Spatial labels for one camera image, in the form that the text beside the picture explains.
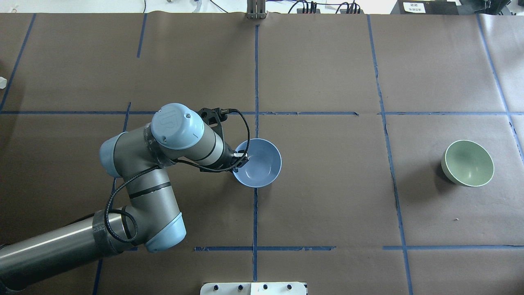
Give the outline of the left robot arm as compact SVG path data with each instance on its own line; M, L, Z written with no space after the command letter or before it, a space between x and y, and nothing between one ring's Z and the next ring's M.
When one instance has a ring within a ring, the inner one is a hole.
M1 247L1 293L11 295L51 277L144 245L152 253L186 236L166 169L235 172L249 161L251 130L234 108L193 111L162 106L141 128L103 142L100 162L122 179L103 209L68 225Z

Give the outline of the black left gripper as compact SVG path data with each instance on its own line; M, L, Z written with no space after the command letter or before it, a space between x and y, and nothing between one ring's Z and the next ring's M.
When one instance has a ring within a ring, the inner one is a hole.
M249 160L246 148L233 150L227 143L223 144L223 153L221 154L221 168L241 168Z

